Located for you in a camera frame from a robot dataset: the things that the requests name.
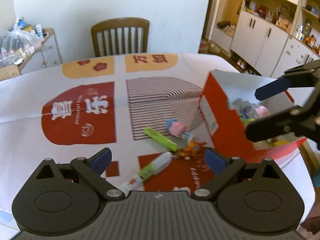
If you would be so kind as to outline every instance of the striped pattern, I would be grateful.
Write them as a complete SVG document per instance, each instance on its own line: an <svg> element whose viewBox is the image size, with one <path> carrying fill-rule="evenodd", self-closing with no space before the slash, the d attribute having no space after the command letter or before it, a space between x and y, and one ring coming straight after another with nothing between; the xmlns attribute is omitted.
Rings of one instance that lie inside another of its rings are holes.
<svg viewBox="0 0 320 240"><path fill-rule="evenodd" d="M168 135L168 119L179 119L187 130L203 121L199 114L202 89L194 84L172 77L150 77L129 79L126 85L134 140L149 137L143 132L146 126Z"/></svg>

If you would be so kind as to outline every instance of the cardboard box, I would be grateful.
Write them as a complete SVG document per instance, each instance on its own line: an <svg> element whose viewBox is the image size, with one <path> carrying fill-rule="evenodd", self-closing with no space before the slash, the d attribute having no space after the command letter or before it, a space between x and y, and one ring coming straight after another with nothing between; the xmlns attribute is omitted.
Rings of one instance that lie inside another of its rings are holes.
<svg viewBox="0 0 320 240"><path fill-rule="evenodd" d="M200 109L214 147L226 157L239 156L250 163L259 163L263 158L278 159L292 153L306 140L305 137L270 149L256 150L254 143L245 135L245 127L229 102L237 98L267 107L271 114L293 106L288 93L281 93L260 102L255 90L274 79L261 76L214 70L207 77Z"/></svg>

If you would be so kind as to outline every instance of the white label on box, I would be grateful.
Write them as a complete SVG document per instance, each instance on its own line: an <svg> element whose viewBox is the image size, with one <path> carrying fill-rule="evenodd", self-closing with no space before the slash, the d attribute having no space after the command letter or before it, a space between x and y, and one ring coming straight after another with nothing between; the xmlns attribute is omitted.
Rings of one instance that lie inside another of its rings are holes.
<svg viewBox="0 0 320 240"><path fill-rule="evenodd" d="M209 132L213 135L219 128L219 125L205 96L202 96L200 100L200 109L204 115L204 120L207 123Z"/></svg>

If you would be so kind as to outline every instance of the white glue tube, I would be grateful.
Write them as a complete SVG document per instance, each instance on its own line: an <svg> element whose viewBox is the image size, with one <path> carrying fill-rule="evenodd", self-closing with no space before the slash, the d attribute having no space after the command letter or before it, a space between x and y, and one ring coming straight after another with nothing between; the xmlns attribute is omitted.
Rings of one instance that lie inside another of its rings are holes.
<svg viewBox="0 0 320 240"><path fill-rule="evenodd" d="M142 170L138 171L129 181L123 183L119 190L125 193L127 196L131 190L134 190L142 182L149 179L152 175L157 175L169 166L172 160L172 154L170 152L163 152L151 163L145 166Z"/></svg>

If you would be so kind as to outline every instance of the green label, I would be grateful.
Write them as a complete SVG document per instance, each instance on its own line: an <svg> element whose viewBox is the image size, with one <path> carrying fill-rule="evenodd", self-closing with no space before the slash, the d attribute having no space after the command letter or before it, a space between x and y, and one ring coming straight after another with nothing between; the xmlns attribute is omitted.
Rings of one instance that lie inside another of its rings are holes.
<svg viewBox="0 0 320 240"><path fill-rule="evenodd" d="M143 181L145 181L145 180L149 179L154 173L155 173L155 170L153 168L153 164L149 163L142 170L140 170L137 174L140 176L140 178Z"/></svg>

